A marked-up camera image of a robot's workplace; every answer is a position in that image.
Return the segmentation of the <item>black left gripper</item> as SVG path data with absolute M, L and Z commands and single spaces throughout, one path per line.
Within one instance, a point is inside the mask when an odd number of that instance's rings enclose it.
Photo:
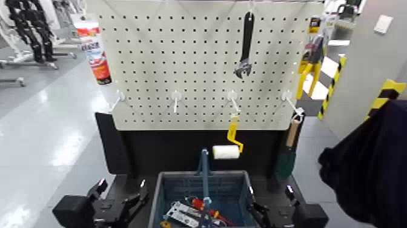
M 148 201 L 146 179 L 141 181 L 139 191 L 127 199 L 99 199 L 107 187 L 108 183 L 103 178 L 87 192 L 88 199 L 94 201 L 94 226 L 97 228 L 128 227 L 130 212 L 140 211 Z

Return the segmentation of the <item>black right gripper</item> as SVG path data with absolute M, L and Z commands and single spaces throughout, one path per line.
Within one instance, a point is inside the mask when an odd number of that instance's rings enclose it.
M 293 221 L 293 218 L 296 207 L 300 205 L 300 201 L 296 198 L 296 194 L 291 185 L 287 185 L 285 187 L 285 195 L 290 201 L 290 206 L 273 206 L 267 208 L 256 202 L 254 190 L 251 186 L 249 186 L 247 196 L 247 211 L 249 211 L 256 223 L 261 228 L 298 227 L 298 225 Z

